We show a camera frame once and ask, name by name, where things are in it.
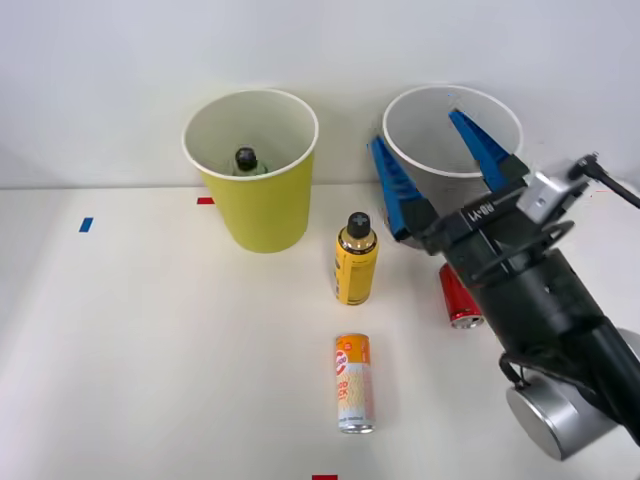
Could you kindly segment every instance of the white wall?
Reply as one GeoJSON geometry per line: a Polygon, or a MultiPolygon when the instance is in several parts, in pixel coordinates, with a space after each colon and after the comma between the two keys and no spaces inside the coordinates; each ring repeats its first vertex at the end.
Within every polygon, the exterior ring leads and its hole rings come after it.
{"type": "Polygon", "coordinates": [[[246,86],[317,110],[315,181],[375,176],[388,101],[449,81],[521,118],[538,165],[640,178],[636,0],[2,0],[0,187],[191,185],[180,133],[246,86]]]}

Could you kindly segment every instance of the blue tape marker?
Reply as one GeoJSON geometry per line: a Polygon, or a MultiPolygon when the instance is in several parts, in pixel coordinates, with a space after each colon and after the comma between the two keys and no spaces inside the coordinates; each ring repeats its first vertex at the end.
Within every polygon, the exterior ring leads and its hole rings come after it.
{"type": "Polygon", "coordinates": [[[80,233],[87,233],[91,228],[91,224],[93,223],[93,217],[85,217],[82,221],[82,225],[80,225],[80,233]]]}

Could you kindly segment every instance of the yellow spray can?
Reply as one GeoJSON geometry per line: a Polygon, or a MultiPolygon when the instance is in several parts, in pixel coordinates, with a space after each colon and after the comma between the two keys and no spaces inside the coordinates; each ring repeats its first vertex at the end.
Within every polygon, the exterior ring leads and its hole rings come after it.
{"type": "Polygon", "coordinates": [[[345,305],[360,305],[371,293],[378,258],[378,237],[369,215],[351,214],[336,242],[336,297],[345,305]]]}

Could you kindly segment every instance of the bottle cap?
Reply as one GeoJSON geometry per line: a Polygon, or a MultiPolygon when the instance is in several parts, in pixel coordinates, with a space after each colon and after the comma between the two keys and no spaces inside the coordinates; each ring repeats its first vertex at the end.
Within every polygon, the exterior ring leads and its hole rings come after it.
{"type": "Polygon", "coordinates": [[[352,213],[347,222],[347,233],[353,238],[364,238],[371,232],[369,215],[363,212],[352,213]]]}
{"type": "Polygon", "coordinates": [[[253,151],[253,148],[239,148],[236,152],[236,164],[243,172],[248,172],[256,168],[258,166],[258,159],[256,158],[256,152],[253,151]]]}

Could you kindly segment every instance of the orange and white can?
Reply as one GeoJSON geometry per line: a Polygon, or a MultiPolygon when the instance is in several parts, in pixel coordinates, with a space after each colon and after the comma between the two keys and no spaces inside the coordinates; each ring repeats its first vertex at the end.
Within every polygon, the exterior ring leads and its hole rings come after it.
{"type": "Polygon", "coordinates": [[[336,338],[338,427],[343,433],[375,429],[369,337],[350,333],[336,338]]]}

